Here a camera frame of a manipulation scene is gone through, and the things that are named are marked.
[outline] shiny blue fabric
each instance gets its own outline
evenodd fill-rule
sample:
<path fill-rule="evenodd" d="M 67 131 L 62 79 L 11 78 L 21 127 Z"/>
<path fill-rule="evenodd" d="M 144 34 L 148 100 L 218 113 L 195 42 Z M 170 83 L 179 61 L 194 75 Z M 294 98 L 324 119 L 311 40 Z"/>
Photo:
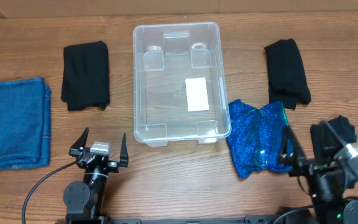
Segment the shiny blue fabric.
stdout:
<path fill-rule="evenodd" d="M 283 127 L 288 125 L 281 101 L 261 109 L 241 100 L 229 103 L 232 131 L 227 137 L 234 167 L 240 178 L 247 178 L 253 171 L 271 170 L 288 172 L 291 167 L 277 164 Z"/>
<path fill-rule="evenodd" d="M 0 170 L 49 165 L 50 88 L 43 78 L 0 82 Z"/>

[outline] blue sequin cloth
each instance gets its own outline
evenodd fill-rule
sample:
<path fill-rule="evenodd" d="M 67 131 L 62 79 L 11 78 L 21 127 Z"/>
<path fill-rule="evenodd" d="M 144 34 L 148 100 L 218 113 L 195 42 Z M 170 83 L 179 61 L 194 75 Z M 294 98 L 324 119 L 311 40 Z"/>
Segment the blue sequin cloth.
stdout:
<path fill-rule="evenodd" d="M 253 171 L 267 169 L 282 173 L 292 169 L 277 164 L 282 130 L 288 126 L 281 101 L 267 104 L 258 110 L 241 100 L 235 100 L 229 103 L 229 110 L 232 131 L 227 137 L 227 143 L 240 178 L 247 178 Z"/>

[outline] folded black cloth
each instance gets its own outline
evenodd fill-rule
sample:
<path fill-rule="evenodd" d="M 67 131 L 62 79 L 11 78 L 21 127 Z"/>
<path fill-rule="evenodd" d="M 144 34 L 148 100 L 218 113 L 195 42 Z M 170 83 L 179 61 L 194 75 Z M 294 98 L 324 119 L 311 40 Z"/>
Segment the folded black cloth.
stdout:
<path fill-rule="evenodd" d="M 310 103 L 301 54 L 293 39 L 279 40 L 265 47 L 270 103 L 282 101 L 285 108 L 295 110 L 296 104 Z"/>
<path fill-rule="evenodd" d="M 109 53 L 104 42 L 71 45 L 64 48 L 62 100 L 67 110 L 87 106 L 105 109 L 110 103 Z"/>
<path fill-rule="evenodd" d="M 338 116 L 328 123 L 345 142 L 357 142 L 355 128 L 347 117 Z M 312 124 L 310 134 L 314 156 L 317 159 L 332 158 L 342 148 L 341 143 L 328 131 L 326 126 Z"/>

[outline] folded clothing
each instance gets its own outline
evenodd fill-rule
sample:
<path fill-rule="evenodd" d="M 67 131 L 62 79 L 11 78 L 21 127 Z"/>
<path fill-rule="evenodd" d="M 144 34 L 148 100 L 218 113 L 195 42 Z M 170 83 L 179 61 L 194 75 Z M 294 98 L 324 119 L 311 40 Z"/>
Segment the folded clothing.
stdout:
<path fill-rule="evenodd" d="M 282 102 L 265 105 L 261 109 L 241 100 L 229 103 L 232 131 L 227 137 L 234 167 L 240 178 L 264 169 L 288 172 L 292 167 L 277 164 L 283 128 L 288 126 Z"/>
<path fill-rule="evenodd" d="M 0 82 L 0 170 L 49 165 L 50 94 L 40 77 Z"/>
<path fill-rule="evenodd" d="M 71 45 L 64 48 L 62 100 L 67 110 L 87 106 L 106 109 L 110 103 L 109 52 L 104 42 Z"/>
<path fill-rule="evenodd" d="M 310 103 L 301 53 L 293 39 L 279 40 L 265 47 L 267 54 L 269 102 L 282 101 L 285 108 Z"/>
<path fill-rule="evenodd" d="M 328 123 L 347 143 L 357 142 L 356 129 L 344 116 L 338 116 Z M 310 127 L 314 156 L 317 159 L 332 158 L 342 149 L 341 143 L 323 125 L 312 124 Z"/>

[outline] plastic bin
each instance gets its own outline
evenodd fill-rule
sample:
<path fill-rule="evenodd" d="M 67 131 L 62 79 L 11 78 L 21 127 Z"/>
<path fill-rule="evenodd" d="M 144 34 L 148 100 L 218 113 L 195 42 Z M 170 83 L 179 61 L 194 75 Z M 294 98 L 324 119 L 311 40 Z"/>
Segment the plastic bin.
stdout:
<path fill-rule="evenodd" d="M 219 26 L 214 22 L 134 29 L 134 134 L 149 146 L 231 132 Z"/>

